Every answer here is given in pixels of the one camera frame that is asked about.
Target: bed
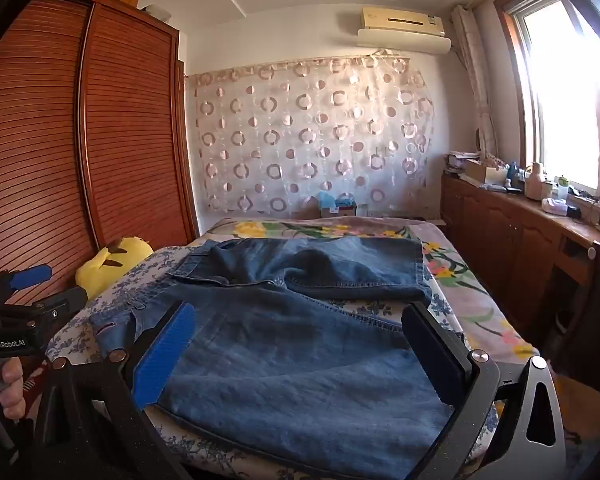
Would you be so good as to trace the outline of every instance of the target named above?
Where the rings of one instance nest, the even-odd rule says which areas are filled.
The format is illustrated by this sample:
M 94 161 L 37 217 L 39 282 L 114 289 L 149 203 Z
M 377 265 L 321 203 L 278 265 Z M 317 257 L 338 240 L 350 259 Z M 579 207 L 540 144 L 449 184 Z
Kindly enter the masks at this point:
M 203 237 L 190 246 L 206 240 L 224 241 L 231 238 L 270 237 L 331 238 L 341 236 L 417 238 L 422 242 L 426 279 L 432 289 L 429 311 L 441 326 L 456 332 L 468 348 L 486 350 L 496 361 L 523 363 L 535 348 L 526 343 L 507 322 L 495 302 L 476 280 L 458 252 L 435 225 L 403 219 L 373 219 L 339 217 L 311 221 L 251 221 L 225 219 L 219 221 Z M 130 270 L 119 282 L 107 289 L 80 311 L 50 341 L 47 355 L 53 360 L 67 357 L 72 364 L 99 360 L 100 352 L 88 318 L 93 312 L 107 310 L 114 304 L 131 298 L 136 288 L 159 278 L 176 266 L 191 250 L 187 247 L 167 247 L 156 251 Z M 379 317 L 400 323 L 403 304 L 388 301 L 333 301 L 338 308 L 364 316 Z M 307 479 L 302 471 L 268 462 L 204 439 L 178 426 L 163 412 L 151 406 L 146 414 L 162 435 L 169 448 L 190 465 L 235 478 L 250 476 L 262 480 Z M 471 459 L 479 460 L 486 450 L 497 425 L 496 410 L 492 410 L 480 433 Z

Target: blue and white floral sheet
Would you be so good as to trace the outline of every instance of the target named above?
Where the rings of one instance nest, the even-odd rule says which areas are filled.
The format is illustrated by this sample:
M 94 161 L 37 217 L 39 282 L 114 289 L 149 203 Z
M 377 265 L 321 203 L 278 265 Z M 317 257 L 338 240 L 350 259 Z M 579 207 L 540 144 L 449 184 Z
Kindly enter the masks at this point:
M 234 234 L 206 234 L 191 245 L 197 246 L 209 239 L 224 241 L 234 237 Z M 89 316 L 94 312 L 110 309 L 128 298 L 132 298 L 136 290 L 165 275 L 168 270 L 177 266 L 191 250 L 190 247 L 163 248 L 130 270 L 119 282 L 109 287 L 93 301 L 90 301 L 54 336 L 46 351 L 48 357 L 53 360 L 64 356 L 74 365 L 100 360 L 100 351 L 91 331 L 91 325 L 88 321 Z M 445 299 L 440 286 L 430 273 L 427 273 L 426 277 L 428 278 L 427 283 L 432 289 L 433 298 L 429 311 L 444 328 L 453 330 L 463 336 L 462 327 Z M 400 315 L 404 307 L 404 304 L 397 301 L 338 301 L 333 304 L 343 310 L 371 317 L 381 317 L 397 324 L 400 323 Z M 239 476 L 262 480 L 317 480 L 302 471 L 292 470 L 256 456 L 251 456 L 230 446 L 202 438 L 189 430 L 181 428 L 174 419 L 153 406 L 148 406 L 145 413 L 162 435 L 168 447 L 179 455 L 183 462 L 231 478 Z M 489 445 L 496 425 L 497 415 L 495 410 L 492 410 L 472 452 L 474 462 Z

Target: human hand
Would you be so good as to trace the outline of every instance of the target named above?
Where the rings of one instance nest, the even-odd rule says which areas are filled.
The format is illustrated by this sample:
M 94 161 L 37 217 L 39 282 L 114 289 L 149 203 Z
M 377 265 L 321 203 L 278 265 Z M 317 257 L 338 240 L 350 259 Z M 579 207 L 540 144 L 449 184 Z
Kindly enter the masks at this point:
M 4 416 L 18 420 L 24 416 L 24 381 L 20 359 L 12 357 L 2 365 L 2 380 L 9 386 L 0 392 L 0 403 Z

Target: yellow plush toy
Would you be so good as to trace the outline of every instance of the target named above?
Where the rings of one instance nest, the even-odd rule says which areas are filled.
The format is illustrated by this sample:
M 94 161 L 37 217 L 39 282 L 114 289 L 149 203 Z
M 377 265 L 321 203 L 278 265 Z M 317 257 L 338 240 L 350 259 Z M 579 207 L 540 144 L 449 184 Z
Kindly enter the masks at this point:
M 151 246 L 138 237 L 122 238 L 102 248 L 75 271 L 75 283 L 91 300 L 152 254 Z

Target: wardrobe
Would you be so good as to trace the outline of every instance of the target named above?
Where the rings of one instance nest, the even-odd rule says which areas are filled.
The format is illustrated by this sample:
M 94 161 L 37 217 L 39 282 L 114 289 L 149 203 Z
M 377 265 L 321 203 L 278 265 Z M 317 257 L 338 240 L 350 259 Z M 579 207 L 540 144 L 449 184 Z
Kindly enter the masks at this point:
M 33 0 L 0 42 L 0 270 L 195 238 L 178 31 L 118 0 Z

